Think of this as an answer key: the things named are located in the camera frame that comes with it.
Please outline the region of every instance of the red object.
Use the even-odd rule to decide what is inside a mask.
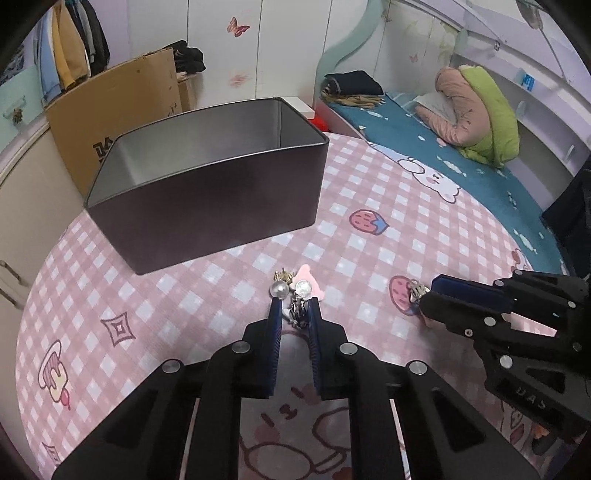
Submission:
[[[330,132],[328,124],[322,120],[318,114],[314,116],[312,120],[308,120],[312,125],[314,125],[317,129],[323,132]]]

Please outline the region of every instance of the green curved trim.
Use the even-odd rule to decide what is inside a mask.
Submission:
[[[378,27],[382,15],[388,11],[389,0],[368,0],[365,12],[357,26],[343,41],[330,47],[321,56],[316,68],[316,84],[314,85],[314,100],[320,95],[320,86],[324,76],[336,70],[341,60],[361,48]]]

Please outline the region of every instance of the open box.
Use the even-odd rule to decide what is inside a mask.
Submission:
[[[117,138],[85,208],[149,273],[312,225],[328,147],[280,98],[183,113]]]

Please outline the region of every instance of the purple wall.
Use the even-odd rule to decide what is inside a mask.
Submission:
[[[111,51],[109,67],[129,60],[127,0],[90,0],[105,32]]]

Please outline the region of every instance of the pink checkered tablecloth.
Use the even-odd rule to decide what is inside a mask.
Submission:
[[[39,272],[17,343],[18,404],[45,479],[160,363],[207,359],[265,318],[275,270],[302,264],[326,291],[323,317],[350,341],[384,361],[426,361],[527,449],[531,422],[485,391],[471,341],[426,328],[407,300],[409,278],[491,283],[529,268],[517,244],[441,173],[330,140],[317,221],[303,230],[137,276],[86,212],[72,222]],[[347,402],[316,397],[303,332],[284,324],[275,396],[242,410],[241,480],[351,479]]]

